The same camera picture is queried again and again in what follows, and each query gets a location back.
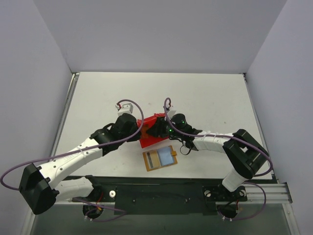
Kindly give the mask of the orange credit card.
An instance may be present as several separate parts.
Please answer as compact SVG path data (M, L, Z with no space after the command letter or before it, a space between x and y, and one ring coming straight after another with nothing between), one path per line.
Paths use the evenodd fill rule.
M160 161L159 161L158 153L156 150L146 152L146 160L147 160L149 170L160 167Z
M147 130L149 129L148 125L143 125L141 128L141 138L142 139L147 139L149 135L147 134Z

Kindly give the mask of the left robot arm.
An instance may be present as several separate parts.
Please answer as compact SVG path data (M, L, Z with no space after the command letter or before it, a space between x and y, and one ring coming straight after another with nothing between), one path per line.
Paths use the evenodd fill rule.
M76 148L60 158L35 166L29 164L22 173L19 192L35 215L50 209L57 201L85 197L94 202L101 190L85 177L64 183L64 179L89 162L141 137L142 125L131 114L120 115L116 122L96 130Z

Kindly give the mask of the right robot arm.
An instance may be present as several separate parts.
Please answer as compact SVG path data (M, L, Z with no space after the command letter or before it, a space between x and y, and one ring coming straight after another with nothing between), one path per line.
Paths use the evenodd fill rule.
M207 150L226 154L233 169L218 189L223 200L230 200L245 181L259 176L258 171L268 160L267 151L245 129L230 134L206 132L188 124L183 114L176 114L171 119L164 114L158 115L143 133L149 141L153 138L179 141L190 152Z

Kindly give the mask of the red plastic bin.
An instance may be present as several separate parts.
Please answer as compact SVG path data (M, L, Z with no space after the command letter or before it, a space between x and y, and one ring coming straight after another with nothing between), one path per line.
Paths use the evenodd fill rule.
M144 121L138 119L137 125L148 125L149 129L147 130L147 134L149 137L147 139L140 138L140 145L141 148L145 148L156 143L159 143L163 140L169 138L169 134L166 133L166 121L165 121L165 114L164 113L155 113L152 116L145 118Z

